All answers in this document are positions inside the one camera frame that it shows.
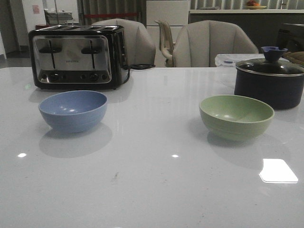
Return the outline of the green plastic bowl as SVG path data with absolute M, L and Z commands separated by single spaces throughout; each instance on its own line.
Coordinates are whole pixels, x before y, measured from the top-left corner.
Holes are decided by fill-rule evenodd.
M 200 116 L 209 131 L 231 141 L 247 141 L 262 135 L 275 116 L 273 108 L 254 98 L 216 95 L 202 100 Z

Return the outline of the beige upholstered chair right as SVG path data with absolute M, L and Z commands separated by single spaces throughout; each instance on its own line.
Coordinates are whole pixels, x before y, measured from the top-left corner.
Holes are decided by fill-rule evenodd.
M 258 48 L 236 24 L 204 20 L 182 27 L 173 50 L 175 67 L 215 67 L 218 54 L 257 54 Z

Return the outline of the clear plastic container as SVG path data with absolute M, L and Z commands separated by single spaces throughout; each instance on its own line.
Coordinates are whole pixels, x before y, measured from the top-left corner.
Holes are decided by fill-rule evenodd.
M 263 54 L 217 54 L 216 67 L 235 67 L 236 63 L 243 60 L 264 58 Z

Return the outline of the beige upholstered chair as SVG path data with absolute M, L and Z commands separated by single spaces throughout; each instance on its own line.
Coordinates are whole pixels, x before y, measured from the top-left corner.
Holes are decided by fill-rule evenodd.
M 257 54 L 258 48 L 236 24 L 204 20 L 182 27 L 173 50 L 175 67 L 215 67 L 218 54 Z
M 95 22 L 92 25 L 119 25 L 124 27 L 128 64 L 154 64 L 156 46 L 142 23 L 126 19 L 108 19 Z

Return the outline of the glass pot lid blue knob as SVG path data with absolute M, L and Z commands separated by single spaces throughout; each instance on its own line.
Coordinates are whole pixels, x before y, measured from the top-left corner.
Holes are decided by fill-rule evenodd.
M 288 49 L 276 46 L 261 47 L 263 58 L 254 58 L 242 60 L 236 63 L 236 69 L 246 73 L 264 75 L 264 76 L 288 76 L 296 77 L 304 75 L 304 67 L 280 60 Z

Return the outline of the beige upholstered chair left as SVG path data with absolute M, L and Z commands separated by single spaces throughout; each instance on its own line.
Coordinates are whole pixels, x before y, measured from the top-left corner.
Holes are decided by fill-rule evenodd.
M 128 64 L 154 64 L 156 46 L 142 23 L 126 19 L 108 19 L 95 22 L 92 25 L 119 25 L 124 27 Z

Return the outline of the white cabinet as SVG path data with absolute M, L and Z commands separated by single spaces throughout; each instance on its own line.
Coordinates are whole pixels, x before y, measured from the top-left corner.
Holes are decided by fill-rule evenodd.
M 176 43 L 179 31 L 188 24 L 189 10 L 189 0 L 148 0 L 146 2 L 146 27 L 156 46 L 154 64 L 157 67 L 165 67 L 166 58 L 159 50 L 160 30 L 156 21 L 168 22 L 172 41 Z

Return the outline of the cream office chair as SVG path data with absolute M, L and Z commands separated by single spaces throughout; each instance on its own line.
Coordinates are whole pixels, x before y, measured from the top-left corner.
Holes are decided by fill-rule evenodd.
M 173 50 L 174 44 L 172 40 L 171 28 L 168 22 L 163 20 L 155 20 L 159 26 L 159 50 L 165 57 L 165 66 L 174 67 Z

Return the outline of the black and chrome toaster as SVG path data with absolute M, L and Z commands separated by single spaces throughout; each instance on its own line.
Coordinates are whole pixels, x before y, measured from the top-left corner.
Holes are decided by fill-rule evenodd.
M 41 89 L 115 89 L 129 79 L 122 26 L 55 25 L 30 31 L 28 39 Z

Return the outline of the brown cloth item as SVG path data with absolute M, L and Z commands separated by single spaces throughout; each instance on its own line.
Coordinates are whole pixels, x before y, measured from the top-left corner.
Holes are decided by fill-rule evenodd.
M 304 52 L 286 52 L 283 54 L 283 58 L 289 60 L 292 63 L 304 66 Z

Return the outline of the blue plastic bowl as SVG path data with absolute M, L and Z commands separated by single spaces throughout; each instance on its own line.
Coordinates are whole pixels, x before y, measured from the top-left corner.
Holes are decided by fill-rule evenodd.
M 84 132 L 103 119 L 107 97 L 97 91 L 68 91 L 44 99 L 38 109 L 52 129 L 63 133 Z

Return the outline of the dark blue cooking pot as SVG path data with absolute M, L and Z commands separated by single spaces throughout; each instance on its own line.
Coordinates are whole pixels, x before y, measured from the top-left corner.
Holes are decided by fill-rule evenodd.
M 268 76 L 237 70 L 235 95 L 247 96 L 284 110 L 298 106 L 302 99 L 304 76 Z

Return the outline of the fruit bowl on counter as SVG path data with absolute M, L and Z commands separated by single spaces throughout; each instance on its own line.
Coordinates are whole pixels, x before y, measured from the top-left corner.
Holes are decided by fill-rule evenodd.
M 256 0 L 248 0 L 245 4 L 245 7 L 247 9 L 251 10 L 261 10 L 261 9 L 266 9 L 267 6 L 262 6 L 260 5 Z

